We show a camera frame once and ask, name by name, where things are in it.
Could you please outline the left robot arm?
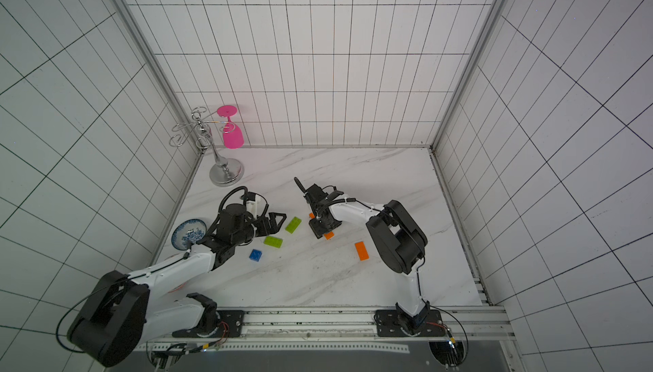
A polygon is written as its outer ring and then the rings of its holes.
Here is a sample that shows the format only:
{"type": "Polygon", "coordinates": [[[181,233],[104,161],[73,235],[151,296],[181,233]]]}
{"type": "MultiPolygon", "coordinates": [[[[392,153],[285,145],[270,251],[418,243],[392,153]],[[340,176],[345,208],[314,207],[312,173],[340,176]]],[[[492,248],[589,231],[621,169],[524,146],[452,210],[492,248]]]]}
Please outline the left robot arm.
{"type": "Polygon", "coordinates": [[[66,332],[71,351],[113,367],[137,346],[168,334],[225,337],[229,325],[214,300],[197,292],[179,299],[166,296],[225,264],[237,247],[278,233],[286,218],[268,210],[255,216],[251,202],[221,207],[202,237],[180,237],[183,252],[132,273],[105,274],[81,300],[66,332]]]}

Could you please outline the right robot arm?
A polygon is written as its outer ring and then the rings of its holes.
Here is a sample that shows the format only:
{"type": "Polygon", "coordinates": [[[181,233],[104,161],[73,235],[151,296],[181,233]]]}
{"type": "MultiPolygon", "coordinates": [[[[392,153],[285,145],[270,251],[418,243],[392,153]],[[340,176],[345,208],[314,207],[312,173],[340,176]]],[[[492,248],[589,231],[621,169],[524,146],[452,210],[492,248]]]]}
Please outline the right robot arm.
{"type": "Polygon", "coordinates": [[[333,188],[327,193],[314,184],[305,188],[294,179],[313,217],[309,227],[317,239],[351,223],[367,229],[383,263],[396,274],[401,289],[396,300],[396,320],[404,334],[417,336],[426,324],[430,304],[425,301],[418,286],[418,261],[426,258],[428,239],[420,226],[398,201],[385,205],[362,202],[333,188]]]}

